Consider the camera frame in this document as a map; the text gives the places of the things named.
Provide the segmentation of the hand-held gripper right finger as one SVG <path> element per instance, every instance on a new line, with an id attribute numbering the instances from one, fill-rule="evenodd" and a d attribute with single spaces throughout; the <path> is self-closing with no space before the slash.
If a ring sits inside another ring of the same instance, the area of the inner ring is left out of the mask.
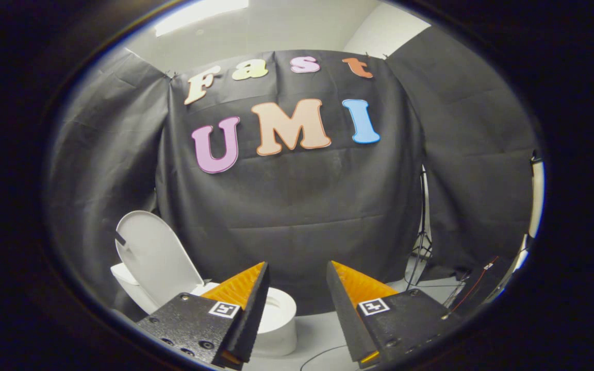
<path id="1" fill-rule="evenodd" d="M 463 322 L 420 289 L 398 292 L 336 261 L 327 264 L 327 285 L 351 359 L 361 369 L 408 361 Z"/>

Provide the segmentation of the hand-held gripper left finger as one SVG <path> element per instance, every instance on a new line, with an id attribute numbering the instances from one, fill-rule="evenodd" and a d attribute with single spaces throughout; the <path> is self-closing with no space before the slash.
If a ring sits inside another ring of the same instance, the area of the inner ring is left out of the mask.
<path id="1" fill-rule="evenodd" d="M 269 283 L 261 262 L 203 294 L 178 293 L 137 325 L 188 357 L 241 370 L 254 350 Z"/>

